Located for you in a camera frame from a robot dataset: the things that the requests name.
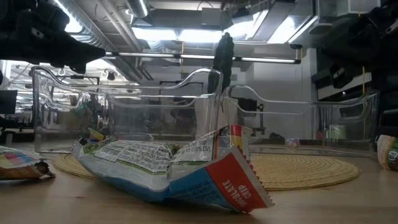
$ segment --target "round woven mat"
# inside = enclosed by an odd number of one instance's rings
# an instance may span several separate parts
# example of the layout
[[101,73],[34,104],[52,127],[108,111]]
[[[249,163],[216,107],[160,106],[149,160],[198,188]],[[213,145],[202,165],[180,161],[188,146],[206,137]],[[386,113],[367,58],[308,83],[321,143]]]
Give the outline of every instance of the round woven mat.
[[298,190],[340,184],[358,177],[347,162],[319,156],[253,154],[252,164],[266,190]]
[[79,177],[97,180],[93,174],[89,173],[75,158],[72,154],[61,155],[57,157],[53,165],[60,171],[64,171],[68,174],[73,174]]

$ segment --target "crumpled chip bag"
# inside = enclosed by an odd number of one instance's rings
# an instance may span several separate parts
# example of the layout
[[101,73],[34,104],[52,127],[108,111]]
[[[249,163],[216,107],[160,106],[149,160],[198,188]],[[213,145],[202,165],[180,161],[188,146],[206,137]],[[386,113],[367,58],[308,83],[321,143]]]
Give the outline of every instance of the crumpled chip bag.
[[39,155],[0,146],[0,180],[22,180],[54,176],[46,158]]
[[147,202],[173,198],[250,212],[274,205],[249,163],[250,131],[229,125],[184,147],[81,139],[73,155],[93,175]]
[[398,171],[398,138],[380,135],[377,140],[377,157],[383,168]]

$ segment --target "plastic storage bin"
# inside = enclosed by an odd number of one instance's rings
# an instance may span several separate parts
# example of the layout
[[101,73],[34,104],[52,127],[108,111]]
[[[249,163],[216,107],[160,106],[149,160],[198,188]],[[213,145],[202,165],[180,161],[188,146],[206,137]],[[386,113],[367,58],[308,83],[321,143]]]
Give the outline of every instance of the plastic storage bin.
[[36,152],[69,153],[89,128],[122,139],[192,141],[217,128],[220,85],[203,94],[209,72],[200,68],[178,83],[160,86],[92,85],[61,82],[33,67]]
[[252,128],[252,152],[370,156],[378,96],[369,91],[344,103],[271,101],[249,86],[230,86],[223,92],[219,126]]

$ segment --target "table surface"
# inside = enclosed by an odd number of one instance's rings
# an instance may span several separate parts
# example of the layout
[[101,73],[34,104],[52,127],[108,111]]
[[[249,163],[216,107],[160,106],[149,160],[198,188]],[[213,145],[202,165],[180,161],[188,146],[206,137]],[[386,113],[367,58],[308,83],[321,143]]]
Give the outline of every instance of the table surface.
[[65,174],[0,182],[0,223],[397,223],[398,172],[368,158],[339,157],[362,173],[351,182],[311,190],[270,192],[275,207],[238,214],[213,207],[157,205],[98,180]]

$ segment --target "wooden table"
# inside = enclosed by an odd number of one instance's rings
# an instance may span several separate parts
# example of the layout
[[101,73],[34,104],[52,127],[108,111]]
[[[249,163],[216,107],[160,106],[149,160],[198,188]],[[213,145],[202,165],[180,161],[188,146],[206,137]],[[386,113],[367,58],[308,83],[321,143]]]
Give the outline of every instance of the wooden table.
[[0,182],[0,223],[398,223],[398,172],[367,158],[339,159],[356,164],[360,177],[331,187],[271,192],[275,207],[250,215],[145,203],[53,168],[54,179]]

